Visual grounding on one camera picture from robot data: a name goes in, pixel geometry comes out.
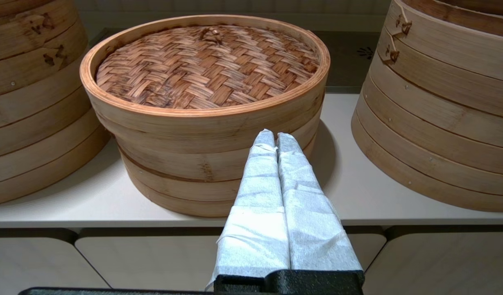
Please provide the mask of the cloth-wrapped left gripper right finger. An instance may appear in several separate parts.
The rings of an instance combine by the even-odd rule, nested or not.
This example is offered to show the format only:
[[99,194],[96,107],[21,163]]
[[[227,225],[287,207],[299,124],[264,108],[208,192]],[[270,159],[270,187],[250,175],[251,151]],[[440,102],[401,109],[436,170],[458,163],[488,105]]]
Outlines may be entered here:
[[341,220],[297,140],[279,133],[276,147],[291,269],[362,273]]

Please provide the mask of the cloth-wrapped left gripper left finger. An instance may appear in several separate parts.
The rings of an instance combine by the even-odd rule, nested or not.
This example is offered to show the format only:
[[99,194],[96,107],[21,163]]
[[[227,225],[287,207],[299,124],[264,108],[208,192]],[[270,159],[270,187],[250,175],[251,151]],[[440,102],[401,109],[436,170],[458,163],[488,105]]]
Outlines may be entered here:
[[264,278],[290,264],[288,229],[272,131],[255,138],[240,188],[217,240],[217,258],[207,289],[218,276]]

